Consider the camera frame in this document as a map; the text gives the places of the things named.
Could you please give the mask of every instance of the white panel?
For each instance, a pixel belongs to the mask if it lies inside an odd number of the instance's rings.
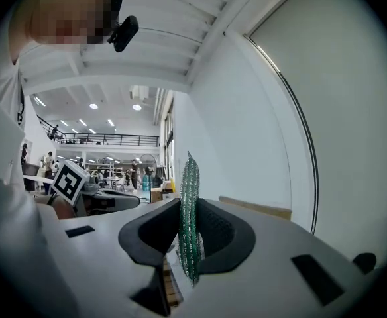
[[[387,34],[362,0],[288,0],[253,35],[308,121],[317,237],[387,262]]]

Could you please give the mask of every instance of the black rectangular slot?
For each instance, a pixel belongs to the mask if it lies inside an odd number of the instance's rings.
[[[322,306],[326,306],[344,293],[341,287],[309,254],[294,257],[292,262],[319,298]]]
[[[82,226],[82,227],[77,227],[75,229],[66,230],[66,233],[68,235],[68,238],[73,238],[76,236],[81,236],[86,233],[92,232],[94,230],[95,229],[92,226]]]

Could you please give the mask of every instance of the black earpiece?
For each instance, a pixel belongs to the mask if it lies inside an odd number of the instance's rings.
[[[116,52],[122,52],[127,44],[132,40],[139,30],[138,19],[131,15],[116,29],[107,40],[109,44],[114,44]]]

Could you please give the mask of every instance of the yellow object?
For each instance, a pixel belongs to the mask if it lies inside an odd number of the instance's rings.
[[[174,179],[173,178],[170,178],[170,182],[172,183],[172,190],[173,190],[173,193],[176,192],[176,185],[174,185]]]

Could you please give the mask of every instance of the chair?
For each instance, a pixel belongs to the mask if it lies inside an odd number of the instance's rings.
[[[40,166],[29,164],[28,162],[21,164],[21,170],[23,171],[24,176],[37,176],[39,168]],[[36,182],[34,180],[24,179],[24,188],[26,191],[35,191]]]
[[[120,178],[120,180],[117,180],[115,182],[115,187],[117,188],[117,191],[120,190],[122,192],[125,192],[125,179]]]

